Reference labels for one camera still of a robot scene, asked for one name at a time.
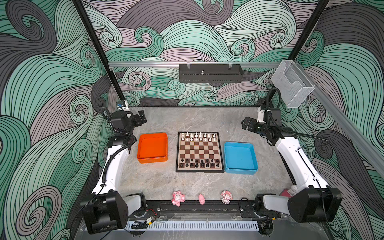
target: doll figurine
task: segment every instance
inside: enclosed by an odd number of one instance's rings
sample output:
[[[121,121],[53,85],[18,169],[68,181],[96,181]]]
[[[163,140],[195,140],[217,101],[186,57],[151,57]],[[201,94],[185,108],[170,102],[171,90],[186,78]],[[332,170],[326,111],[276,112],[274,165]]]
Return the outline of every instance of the doll figurine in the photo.
[[[224,203],[224,204],[229,204],[230,201],[229,200],[232,200],[232,194],[230,191],[228,190],[224,190],[221,195],[223,196],[223,198],[221,199],[221,202]]]
[[[205,203],[205,198],[202,194],[199,195],[199,202],[201,205],[204,205],[204,203]]]
[[[173,199],[172,199],[172,204],[176,206],[180,206],[181,202],[185,201],[185,195],[181,194],[181,191],[175,191],[172,193]]]

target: chessboard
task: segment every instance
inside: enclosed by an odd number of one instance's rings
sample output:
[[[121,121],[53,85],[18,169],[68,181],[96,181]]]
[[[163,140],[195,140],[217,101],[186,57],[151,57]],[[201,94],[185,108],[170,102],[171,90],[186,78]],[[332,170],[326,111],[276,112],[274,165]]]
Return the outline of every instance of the chessboard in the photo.
[[[218,132],[186,134],[178,134],[176,172],[224,172]]]

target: white mesh basket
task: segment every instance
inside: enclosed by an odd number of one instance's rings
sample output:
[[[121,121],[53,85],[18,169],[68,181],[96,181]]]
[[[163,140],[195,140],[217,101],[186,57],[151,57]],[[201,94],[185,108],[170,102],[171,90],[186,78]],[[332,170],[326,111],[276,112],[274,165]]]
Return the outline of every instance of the white mesh basket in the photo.
[[[283,60],[272,76],[272,82],[281,92],[281,98],[287,108],[298,108],[314,90],[313,84],[299,75],[305,71],[303,67],[292,60]]]

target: chessboard frame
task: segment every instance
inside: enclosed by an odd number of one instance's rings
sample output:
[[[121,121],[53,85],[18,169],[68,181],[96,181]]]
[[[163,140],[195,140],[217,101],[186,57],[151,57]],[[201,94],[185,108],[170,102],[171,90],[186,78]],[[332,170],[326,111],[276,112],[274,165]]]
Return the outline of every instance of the chessboard frame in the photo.
[[[220,139],[219,139],[219,133],[218,132],[209,132],[209,133],[215,133],[216,136],[217,136],[217,142],[218,142],[218,148],[219,148],[219,151],[220,151],[220,160],[221,160],[221,166],[222,166],[222,170],[180,170],[180,169],[177,169],[178,165],[179,165],[179,144],[180,144],[180,133],[183,133],[183,132],[177,132],[177,152],[176,152],[176,172],[225,172],[224,171],[224,162],[223,162],[223,153],[221,151],[221,144],[220,144]]]

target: black frame pole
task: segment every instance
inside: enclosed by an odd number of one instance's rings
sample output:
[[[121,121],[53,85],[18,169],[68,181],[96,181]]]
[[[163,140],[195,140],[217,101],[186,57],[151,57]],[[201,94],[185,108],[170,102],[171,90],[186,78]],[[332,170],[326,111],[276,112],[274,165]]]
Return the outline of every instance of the black frame pole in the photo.
[[[115,88],[115,90],[118,94],[119,99],[121,101],[125,100],[124,94],[123,94],[123,92],[119,86],[119,82],[116,78],[116,75],[109,68],[108,58],[105,55],[103,48],[101,47],[99,39],[97,38],[96,32],[95,32],[95,30],[91,24],[91,21],[88,17],[87,12],[85,11],[85,8],[84,8],[82,1],[81,0],[72,0],[72,2],[73,2],[73,5],[75,6],[75,8],[77,10],[77,13],[79,14],[79,16],[81,18],[81,21],[83,22],[85,30],[87,30],[87,32],[88,32],[89,38],[91,39],[91,41],[95,47],[96,53],[100,57],[100,60],[101,60],[103,66],[105,68],[105,71],[107,72],[107,75],[108,75],[113,87]]]
[[[288,60],[295,60],[296,57],[299,55],[301,48],[304,46],[305,42],[310,37],[313,29],[317,24],[317,21],[319,20],[328,2],[329,0],[320,0],[319,3],[316,5],[316,8],[313,10],[313,13],[309,18],[307,24],[305,25],[303,32],[301,33],[299,39],[293,47],[292,52],[288,57]]]

